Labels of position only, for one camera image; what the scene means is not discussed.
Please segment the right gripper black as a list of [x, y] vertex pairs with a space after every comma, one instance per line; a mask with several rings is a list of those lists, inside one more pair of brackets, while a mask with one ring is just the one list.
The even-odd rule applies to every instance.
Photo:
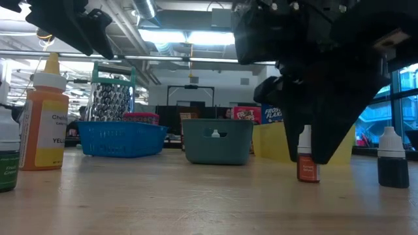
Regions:
[[389, 26], [389, 0], [246, 0], [233, 7], [239, 64], [274, 61], [298, 74], [317, 62], [341, 62], [324, 75], [270, 76], [253, 99], [281, 110], [290, 160], [297, 162], [299, 134], [312, 128], [314, 163], [329, 163], [360, 114], [389, 85], [378, 46]]

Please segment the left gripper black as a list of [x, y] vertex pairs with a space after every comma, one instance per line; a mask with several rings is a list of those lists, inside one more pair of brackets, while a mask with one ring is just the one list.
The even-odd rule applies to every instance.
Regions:
[[98, 8], [86, 12], [88, 1], [27, 0], [31, 12], [25, 19], [85, 55], [97, 52], [106, 59], [113, 59], [106, 35], [112, 18]]

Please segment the blue Frosted Flakes box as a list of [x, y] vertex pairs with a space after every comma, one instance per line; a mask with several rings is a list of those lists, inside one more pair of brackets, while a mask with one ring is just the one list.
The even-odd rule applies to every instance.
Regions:
[[283, 121], [283, 116], [279, 108], [269, 105], [269, 104], [261, 105], [261, 123], [262, 124], [270, 124], [270, 123], [282, 122], [282, 121]]

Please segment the orange food colouring dropper bottle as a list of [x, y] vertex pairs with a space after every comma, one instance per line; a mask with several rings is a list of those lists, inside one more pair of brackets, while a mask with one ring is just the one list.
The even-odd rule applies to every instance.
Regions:
[[312, 159], [312, 127], [305, 125], [299, 135], [297, 147], [297, 179], [307, 183], [320, 182], [320, 167]]

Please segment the grey-teal plastic basket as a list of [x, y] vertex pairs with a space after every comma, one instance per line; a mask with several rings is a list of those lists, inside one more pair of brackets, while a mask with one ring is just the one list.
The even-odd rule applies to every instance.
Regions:
[[[249, 161], [253, 123], [245, 119], [185, 119], [185, 157], [193, 164], [246, 165]], [[219, 138], [212, 137], [214, 129]]]

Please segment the red spice jar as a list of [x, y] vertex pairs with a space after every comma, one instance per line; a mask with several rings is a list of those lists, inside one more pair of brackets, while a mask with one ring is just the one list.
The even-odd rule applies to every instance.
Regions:
[[123, 121], [141, 122], [152, 125], [159, 125], [159, 115], [149, 112], [126, 113], [122, 117]]

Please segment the yellow plastic basket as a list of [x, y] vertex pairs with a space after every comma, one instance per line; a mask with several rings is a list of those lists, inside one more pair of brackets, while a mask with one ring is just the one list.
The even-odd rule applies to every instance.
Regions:
[[[283, 122], [253, 127], [253, 148], [256, 157], [291, 164]], [[355, 143], [355, 126], [352, 126], [328, 162], [329, 165], [349, 165]]]

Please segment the red Froot Loops box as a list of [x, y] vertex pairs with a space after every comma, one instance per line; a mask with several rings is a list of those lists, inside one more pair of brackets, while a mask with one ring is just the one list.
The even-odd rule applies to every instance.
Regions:
[[233, 119], [246, 119], [261, 124], [261, 107], [259, 106], [235, 106], [232, 108]]

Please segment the person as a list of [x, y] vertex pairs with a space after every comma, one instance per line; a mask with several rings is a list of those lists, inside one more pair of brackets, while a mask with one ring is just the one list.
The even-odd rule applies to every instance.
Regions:
[[73, 120], [67, 125], [67, 137], [77, 137], [79, 136], [78, 130], [78, 122], [84, 121], [86, 116], [86, 106], [81, 106], [79, 108], [80, 117], [78, 119]]

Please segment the teal-framed metal box grater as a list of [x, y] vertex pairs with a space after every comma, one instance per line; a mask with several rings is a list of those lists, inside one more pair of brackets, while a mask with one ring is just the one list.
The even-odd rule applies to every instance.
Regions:
[[88, 121], [121, 121], [135, 109], [136, 69], [95, 62], [86, 108]]

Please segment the black cabinet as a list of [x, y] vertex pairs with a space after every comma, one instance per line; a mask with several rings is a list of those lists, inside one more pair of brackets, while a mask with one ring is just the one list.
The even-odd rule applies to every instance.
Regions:
[[204, 119], [217, 119], [224, 117], [228, 107], [220, 106], [207, 106], [207, 107], [194, 107], [194, 106], [156, 106], [156, 114], [160, 119], [178, 119], [180, 113], [195, 113], [198, 118]]

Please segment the rig light bar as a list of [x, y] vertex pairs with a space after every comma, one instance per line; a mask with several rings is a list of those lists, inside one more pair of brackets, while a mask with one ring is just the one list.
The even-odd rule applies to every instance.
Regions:
[[[39, 51], [24, 51], [24, 50], [0, 50], [0, 55], [15, 55], [25, 57], [46, 57], [49, 56], [49, 52]], [[99, 54], [77, 54], [77, 53], [64, 53], [58, 52], [63, 58], [77, 58], [77, 59], [104, 59]], [[115, 55], [112, 59], [122, 60], [143, 60], [143, 61], [170, 61], [170, 62], [197, 62], [197, 63], [227, 63], [227, 64], [239, 64], [237, 59], [222, 59], [222, 58], [205, 58], [205, 57], [176, 57], [176, 56], [157, 56], [157, 55]]]

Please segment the orange yellow-capped squeeze bottle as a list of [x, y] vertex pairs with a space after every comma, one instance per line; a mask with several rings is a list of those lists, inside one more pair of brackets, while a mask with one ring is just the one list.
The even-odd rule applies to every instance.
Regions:
[[21, 121], [19, 169], [57, 170], [63, 165], [69, 98], [67, 79], [59, 73], [57, 53], [50, 53], [42, 72], [33, 75]]

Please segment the green food colouring dropper bottle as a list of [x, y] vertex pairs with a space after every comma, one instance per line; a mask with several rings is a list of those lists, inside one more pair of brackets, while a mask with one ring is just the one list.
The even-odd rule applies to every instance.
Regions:
[[11, 110], [0, 106], [0, 193], [15, 188], [19, 162], [19, 124], [13, 120]]

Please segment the black frame stand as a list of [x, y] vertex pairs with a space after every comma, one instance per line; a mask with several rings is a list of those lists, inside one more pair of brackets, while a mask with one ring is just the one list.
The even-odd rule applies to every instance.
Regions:
[[215, 98], [215, 87], [213, 86], [197, 86], [197, 85], [183, 85], [183, 86], [179, 86], [179, 85], [168, 85], [167, 86], [167, 94], [166, 94], [166, 106], [169, 106], [169, 99], [171, 94], [169, 93], [170, 88], [175, 87], [175, 88], [184, 88], [184, 89], [211, 89], [212, 90], [212, 107], [215, 107], [215, 102], [214, 102], [214, 98]]

